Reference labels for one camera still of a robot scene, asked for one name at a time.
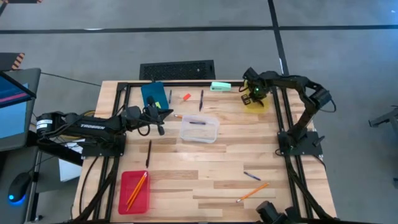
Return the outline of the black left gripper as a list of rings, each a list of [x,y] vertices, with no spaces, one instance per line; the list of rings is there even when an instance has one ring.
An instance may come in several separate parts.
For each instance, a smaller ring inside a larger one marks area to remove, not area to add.
[[[167,109],[162,110],[162,117],[159,115],[159,107],[155,104],[153,96],[147,97],[147,105],[144,107],[144,113],[148,115],[149,121],[154,124],[163,124],[165,120],[173,110]]]

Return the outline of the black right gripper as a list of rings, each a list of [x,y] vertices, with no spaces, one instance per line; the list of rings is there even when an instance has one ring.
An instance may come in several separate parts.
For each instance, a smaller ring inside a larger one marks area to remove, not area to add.
[[[252,100],[259,100],[259,104],[264,107],[264,100],[268,93],[271,91],[269,87],[262,85],[262,83],[246,82],[245,86],[247,88],[248,94],[241,96],[244,105],[251,104]]]

